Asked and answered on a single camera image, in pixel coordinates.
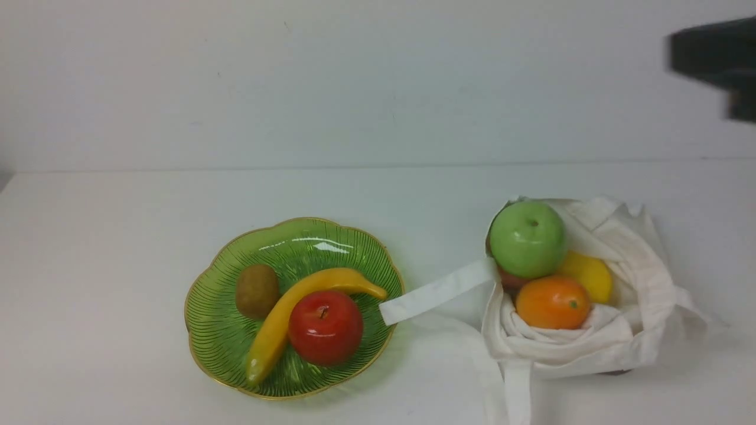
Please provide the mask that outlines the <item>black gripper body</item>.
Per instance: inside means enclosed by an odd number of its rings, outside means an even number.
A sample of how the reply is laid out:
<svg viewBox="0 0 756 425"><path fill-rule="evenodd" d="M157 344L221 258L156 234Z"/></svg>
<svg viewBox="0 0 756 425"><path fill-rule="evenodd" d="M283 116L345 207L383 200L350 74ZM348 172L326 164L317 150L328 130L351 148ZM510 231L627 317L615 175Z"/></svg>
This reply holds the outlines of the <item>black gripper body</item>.
<svg viewBox="0 0 756 425"><path fill-rule="evenodd" d="M755 122L755 18L710 22L669 35L672 72L727 95L725 116Z"/></svg>

